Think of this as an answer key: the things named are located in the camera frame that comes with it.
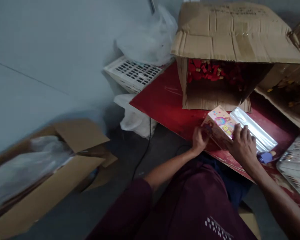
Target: right hand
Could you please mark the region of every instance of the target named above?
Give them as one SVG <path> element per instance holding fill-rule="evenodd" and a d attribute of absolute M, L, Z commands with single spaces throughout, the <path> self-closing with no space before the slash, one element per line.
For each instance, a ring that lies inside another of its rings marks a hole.
<path fill-rule="evenodd" d="M 248 171 L 257 165 L 260 165 L 257 159 L 256 138 L 251 136 L 248 126 L 241 129 L 240 124 L 234 128 L 233 143 L 226 142 L 229 152 L 241 166 Z"/>

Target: red table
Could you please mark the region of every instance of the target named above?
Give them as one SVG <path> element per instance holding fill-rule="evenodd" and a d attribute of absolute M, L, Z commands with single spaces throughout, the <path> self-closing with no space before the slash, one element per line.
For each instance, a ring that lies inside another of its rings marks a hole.
<path fill-rule="evenodd" d="M 300 130 L 263 96 L 254 92 L 250 96 L 250 101 L 252 113 L 249 116 L 278 142 L 274 151 L 277 153 L 275 159 L 279 159 L 300 134 Z M 139 93 L 130 104 L 187 140 L 192 139 L 194 127 L 201 125 L 209 112 L 182 109 L 182 90 L 176 62 Z M 221 150 L 213 141 L 209 142 L 206 150 L 211 156 L 251 180 L 228 151 Z M 276 162 L 263 166 L 300 207 L 300 195 L 276 169 Z"/>

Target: black cable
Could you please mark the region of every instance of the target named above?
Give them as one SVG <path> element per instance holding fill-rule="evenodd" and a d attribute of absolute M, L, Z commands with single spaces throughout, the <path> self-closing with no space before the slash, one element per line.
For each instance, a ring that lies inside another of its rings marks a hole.
<path fill-rule="evenodd" d="M 131 181 L 133 181 L 134 179 L 134 175 L 136 174 L 136 171 L 137 171 L 137 168 L 139 167 L 142 159 L 144 158 L 144 156 L 146 155 L 147 151 L 148 151 L 148 148 L 149 148 L 149 145 L 150 145 L 150 140 L 151 140 L 151 118 L 149 118 L 149 141 L 148 141 L 148 146 L 146 148 L 146 150 L 144 151 L 144 154 L 142 155 L 142 157 L 140 158 L 137 166 L 135 167 L 134 171 L 133 171 L 133 175 L 132 175 L 132 179 Z"/>

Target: plastic basket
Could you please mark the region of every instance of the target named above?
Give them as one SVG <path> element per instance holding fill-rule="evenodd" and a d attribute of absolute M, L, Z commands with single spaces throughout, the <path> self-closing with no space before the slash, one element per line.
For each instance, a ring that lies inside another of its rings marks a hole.
<path fill-rule="evenodd" d="M 300 193 L 300 136 L 277 162 L 277 169 Z"/>
<path fill-rule="evenodd" d="M 149 65 L 137 64 L 122 56 L 104 67 L 104 70 L 129 93 L 141 92 L 163 69 Z"/>

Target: toy packaging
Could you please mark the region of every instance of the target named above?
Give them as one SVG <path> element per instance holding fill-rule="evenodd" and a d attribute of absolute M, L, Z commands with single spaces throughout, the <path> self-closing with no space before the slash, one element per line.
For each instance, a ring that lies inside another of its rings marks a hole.
<path fill-rule="evenodd" d="M 208 113 L 201 126 L 221 149 L 226 149 L 224 141 L 232 142 L 236 124 L 227 111 L 218 106 Z"/>

